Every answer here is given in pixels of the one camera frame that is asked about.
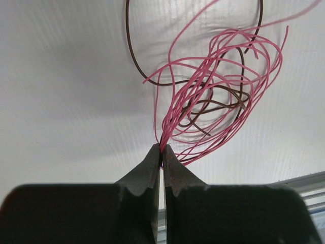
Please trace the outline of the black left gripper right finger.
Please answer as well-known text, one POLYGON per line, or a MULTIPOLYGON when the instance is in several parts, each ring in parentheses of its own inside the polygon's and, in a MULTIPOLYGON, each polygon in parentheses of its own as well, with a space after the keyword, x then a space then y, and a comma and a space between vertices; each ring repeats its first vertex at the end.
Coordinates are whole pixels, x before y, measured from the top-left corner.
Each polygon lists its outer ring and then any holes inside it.
POLYGON ((167 243, 321 243, 302 197, 280 185, 209 185, 162 153, 167 243))

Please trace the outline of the aluminium rail base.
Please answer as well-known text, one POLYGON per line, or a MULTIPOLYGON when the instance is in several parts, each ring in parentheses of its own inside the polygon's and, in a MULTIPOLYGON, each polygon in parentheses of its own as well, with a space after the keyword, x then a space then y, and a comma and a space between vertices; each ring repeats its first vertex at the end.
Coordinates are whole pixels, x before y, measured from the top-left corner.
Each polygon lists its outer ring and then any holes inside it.
POLYGON ((273 183, 295 190, 303 199, 324 243, 324 171, 273 183))

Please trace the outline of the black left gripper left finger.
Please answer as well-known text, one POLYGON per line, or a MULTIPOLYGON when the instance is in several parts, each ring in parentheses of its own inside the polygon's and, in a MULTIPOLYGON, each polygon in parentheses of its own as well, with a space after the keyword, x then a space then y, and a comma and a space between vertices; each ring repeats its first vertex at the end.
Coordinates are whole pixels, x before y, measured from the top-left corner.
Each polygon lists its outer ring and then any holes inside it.
POLYGON ((1 205, 1 243, 156 243, 161 154, 113 184, 25 184, 1 205))

